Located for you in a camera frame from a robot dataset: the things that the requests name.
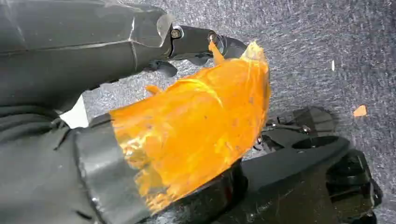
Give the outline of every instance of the gray fabric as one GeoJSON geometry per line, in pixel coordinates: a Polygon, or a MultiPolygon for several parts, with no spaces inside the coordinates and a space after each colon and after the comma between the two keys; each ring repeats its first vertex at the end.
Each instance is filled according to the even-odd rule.
{"type": "MultiPolygon", "coordinates": [[[[257,40],[271,69],[271,114],[317,105],[339,117],[338,134],[365,152],[384,191],[379,223],[396,223],[396,2],[390,0],[141,0],[178,24],[257,40]],[[335,71],[332,71],[332,60],[335,71]],[[368,116],[354,118],[359,105],[368,116]]],[[[178,77],[198,70],[178,62],[178,77]]],[[[88,117],[147,96],[143,86],[175,81],[141,74],[86,92],[88,117]]]]}

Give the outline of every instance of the orange plastic wrap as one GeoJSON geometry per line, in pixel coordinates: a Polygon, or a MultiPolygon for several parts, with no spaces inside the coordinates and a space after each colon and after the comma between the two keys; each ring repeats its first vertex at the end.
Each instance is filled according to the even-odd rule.
{"type": "Polygon", "coordinates": [[[251,43],[241,58],[179,79],[165,91],[111,111],[115,136],[152,212],[228,169],[254,144],[269,106],[263,49],[251,43]]]}

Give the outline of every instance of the metal bolt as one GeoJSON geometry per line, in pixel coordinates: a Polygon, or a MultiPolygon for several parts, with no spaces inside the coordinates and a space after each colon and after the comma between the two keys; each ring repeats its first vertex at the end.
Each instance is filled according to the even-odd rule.
{"type": "Polygon", "coordinates": [[[217,35],[216,34],[209,34],[209,42],[213,41],[213,43],[217,43],[217,35]]]}
{"type": "Polygon", "coordinates": [[[182,32],[180,32],[180,30],[178,30],[178,29],[173,29],[173,30],[170,32],[170,36],[171,36],[172,38],[179,38],[179,37],[182,36],[182,32]]]}

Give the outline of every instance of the screw head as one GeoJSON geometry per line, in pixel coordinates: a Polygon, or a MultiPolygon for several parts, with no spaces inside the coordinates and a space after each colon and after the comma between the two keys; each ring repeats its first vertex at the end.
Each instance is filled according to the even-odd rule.
{"type": "Polygon", "coordinates": [[[170,36],[171,36],[172,38],[179,38],[179,37],[182,36],[182,33],[181,33],[180,30],[178,30],[178,29],[173,29],[173,30],[171,30],[171,32],[170,32],[170,36]]]}

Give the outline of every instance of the dark gray sleeve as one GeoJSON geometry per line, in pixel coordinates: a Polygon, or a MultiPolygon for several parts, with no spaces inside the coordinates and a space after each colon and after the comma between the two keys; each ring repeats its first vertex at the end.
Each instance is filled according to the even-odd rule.
{"type": "Polygon", "coordinates": [[[135,172],[108,115],[70,129],[45,108],[0,110],[0,223],[136,223],[135,172]]]}

